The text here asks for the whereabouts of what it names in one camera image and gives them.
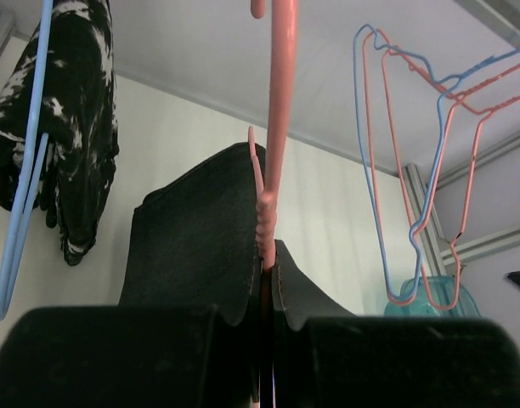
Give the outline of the black trousers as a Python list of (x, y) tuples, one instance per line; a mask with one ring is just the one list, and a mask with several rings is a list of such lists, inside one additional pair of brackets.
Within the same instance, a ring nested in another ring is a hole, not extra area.
[(149, 193), (133, 213), (120, 303), (215, 304), (237, 324), (257, 269), (256, 202), (246, 142)]

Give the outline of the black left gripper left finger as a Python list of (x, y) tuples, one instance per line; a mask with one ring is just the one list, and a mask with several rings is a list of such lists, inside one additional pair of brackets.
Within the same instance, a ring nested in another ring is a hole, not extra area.
[(0, 407), (259, 402), (259, 283), (235, 325), (215, 304), (35, 309), (0, 348)]

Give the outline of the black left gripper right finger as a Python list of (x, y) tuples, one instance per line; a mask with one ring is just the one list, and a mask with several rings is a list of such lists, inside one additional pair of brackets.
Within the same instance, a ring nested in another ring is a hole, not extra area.
[(277, 406), (520, 407), (520, 354), (494, 322), (354, 315), (276, 248)]

